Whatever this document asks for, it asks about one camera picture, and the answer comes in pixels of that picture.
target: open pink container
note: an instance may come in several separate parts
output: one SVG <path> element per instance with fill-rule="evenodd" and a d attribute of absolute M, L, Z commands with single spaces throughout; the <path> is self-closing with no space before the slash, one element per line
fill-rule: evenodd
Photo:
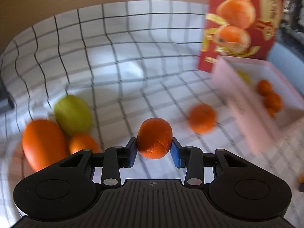
<path fill-rule="evenodd" d="M 247 73 L 251 84 L 244 82 L 237 71 Z M 266 151 L 304 125 L 304 99 L 270 62 L 219 56 L 212 74 L 253 154 Z M 255 90 L 257 82 L 263 79 L 272 84 L 284 102 L 275 119 L 269 116 L 263 97 Z"/>

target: red cardboard package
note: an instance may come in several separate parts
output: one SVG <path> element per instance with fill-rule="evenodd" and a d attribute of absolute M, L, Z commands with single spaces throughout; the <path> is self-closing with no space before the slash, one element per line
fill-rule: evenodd
<path fill-rule="evenodd" d="M 217 55 L 266 60 L 276 40 L 284 0 L 210 0 L 198 69 Z"/>

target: checkered cloth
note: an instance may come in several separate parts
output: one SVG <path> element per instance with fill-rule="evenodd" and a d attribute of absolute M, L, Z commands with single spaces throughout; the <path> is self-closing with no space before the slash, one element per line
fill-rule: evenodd
<path fill-rule="evenodd" d="M 167 120 L 179 142 L 214 152 L 229 151 L 283 178 L 293 190 L 285 218 L 304 223 L 304 194 L 297 192 L 302 172 L 304 131 L 259 157 L 248 149 L 229 109 L 208 73 L 196 65 L 207 6 L 175 1 L 111 3 L 76 9 L 39 22 L 17 35 L 1 57 L 0 74 L 15 110 L 0 116 L 0 227 L 19 218 L 12 192 L 32 173 L 20 144 L 25 124 L 52 119 L 54 103 L 76 94 L 91 107 L 91 136 L 103 148 L 126 145 L 141 123 L 151 117 Z M 198 135 L 188 128 L 189 108 L 204 102 L 216 109 L 217 127 Z M 206 167 L 205 181 L 213 180 Z M 170 155 L 154 161 L 138 154 L 126 178 L 185 178 Z M 101 169 L 94 181 L 100 182 Z"/>

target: crosshair symbol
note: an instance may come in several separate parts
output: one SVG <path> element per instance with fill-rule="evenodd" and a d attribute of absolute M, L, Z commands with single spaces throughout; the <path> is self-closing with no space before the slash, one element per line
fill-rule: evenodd
<path fill-rule="evenodd" d="M 151 185 L 152 187 L 154 187 L 157 183 L 156 182 L 150 182 L 149 185 Z"/>

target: ribbed black plate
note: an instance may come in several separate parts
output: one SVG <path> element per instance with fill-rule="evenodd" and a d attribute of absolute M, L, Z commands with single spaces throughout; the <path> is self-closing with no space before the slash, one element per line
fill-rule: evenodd
<path fill-rule="evenodd" d="M 14 228 L 292 228 L 283 218 L 240 221 L 209 203 L 203 191 L 184 187 L 180 180 L 133 180 L 105 190 L 87 212 L 60 222 L 22 218 Z"/>

